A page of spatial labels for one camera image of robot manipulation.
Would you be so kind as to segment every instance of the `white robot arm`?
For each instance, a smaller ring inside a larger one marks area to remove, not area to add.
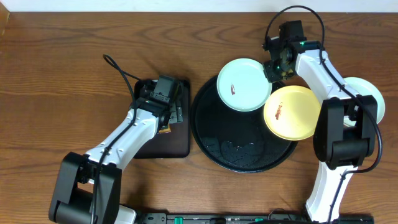
[[[338,191],[341,176],[349,170],[357,170],[374,148],[374,131],[369,119],[359,110],[353,99],[340,89],[320,61],[320,50],[325,65],[345,89],[368,105],[376,114],[376,100],[372,96],[360,96],[348,86],[328,59],[318,41],[307,41],[301,21],[291,21],[279,27],[279,37],[266,37],[264,50],[271,60],[264,64],[264,72],[270,82],[286,80],[294,75],[302,77],[322,105],[315,130],[313,144],[319,161],[315,186],[305,204],[312,221],[327,222],[331,205]],[[343,118],[357,121],[352,128],[343,127]],[[331,220],[339,217],[339,206],[352,174],[345,175]]]
[[[339,80],[340,83],[344,83],[344,85],[346,85],[345,88],[348,91],[354,95],[357,95],[358,92],[345,83],[341,75],[330,63],[328,54],[325,51],[323,51],[322,54],[327,67],[337,78],[337,80]],[[323,66],[320,64],[319,50],[307,50],[302,54],[298,54],[295,70],[297,75],[302,77],[314,92],[320,104],[322,104],[323,100],[332,98],[338,98],[341,100],[350,99],[350,96],[340,90],[337,84],[330,78]],[[331,170],[325,162],[319,162],[317,179],[315,181],[311,196],[305,204],[308,216],[312,221],[327,222],[330,212],[330,205],[333,201],[333,197],[335,196],[335,192],[337,191],[341,176],[347,170],[357,169],[358,167],[349,165],[337,167],[335,170]],[[352,174],[347,175],[346,180],[343,182],[341,190],[339,191],[337,201],[332,211],[332,220],[335,220],[339,217],[338,210],[340,207],[340,202],[351,177]]]
[[[63,159],[50,204],[51,221],[89,224],[95,203],[96,224],[134,223],[135,211],[119,204],[122,172],[138,150],[168,124],[170,109],[182,95],[180,87],[181,83],[166,76],[148,81],[140,89],[135,120],[135,109],[130,108],[124,121],[98,146],[83,156],[70,152]],[[78,182],[98,184],[97,194],[79,189]]]

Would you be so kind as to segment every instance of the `black bracket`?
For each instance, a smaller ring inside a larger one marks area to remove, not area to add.
[[[78,188],[94,179],[96,164],[69,152],[61,163],[52,196],[49,219],[57,223],[90,224],[93,194]],[[113,224],[119,212],[122,170],[108,164],[99,175],[96,224]]]
[[[377,102],[374,97],[358,95],[357,99],[375,118]],[[344,127],[344,116],[356,118],[356,125]],[[355,106],[352,99],[324,100],[313,136],[315,154],[331,170],[339,166],[360,166],[364,158],[373,153],[375,134],[371,120],[362,109]]]
[[[264,63],[264,73],[269,82],[274,83],[297,75],[297,55],[306,50],[320,49],[320,42],[307,40],[301,21],[288,21],[279,26],[279,37],[266,37],[262,47],[271,55],[271,60]]]
[[[176,99],[182,96],[181,86],[177,79],[165,75],[161,75],[157,82],[143,80],[136,84],[134,95],[137,107],[159,118],[158,131],[169,123],[172,114],[170,108]]]

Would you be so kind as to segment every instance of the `green connector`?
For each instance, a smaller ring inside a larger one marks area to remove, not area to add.
[[[182,217],[175,217],[174,218],[174,224],[182,224],[182,221],[183,219],[182,219]]]

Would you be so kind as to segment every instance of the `wood grain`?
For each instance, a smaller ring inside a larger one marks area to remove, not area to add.
[[[47,218],[60,161],[102,141],[130,104],[107,53],[130,73],[189,78],[192,98],[230,60],[265,61],[261,49],[274,13],[13,13],[0,43],[0,223],[50,223]],[[326,49],[344,77],[375,84],[386,101],[380,123],[382,161],[355,175],[341,213],[370,213],[398,222],[398,14],[321,14]],[[320,38],[311,14],[301,19],[309,39]],[[295,78],[289,85],[304,85]],[[370,165],[376,153],[366,159]],[[238,174],[211,162],[192,138],[185,159],[132,161],[123,174],[121,202],[174,213],[299,211],[309,197],[318,162],[312,140],[300,141],[281,165]]]

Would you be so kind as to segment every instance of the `round black tray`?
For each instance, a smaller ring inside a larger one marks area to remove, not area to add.
[[[193,137],[200,149],[218,165],[236,172],[262,172],[283,162],[297,142],[281,139],[267,127],[263,106],[239,112],[219,98],[217,76],[196,95],[191,107]],[[274,83],[272,92],[283,83]]]

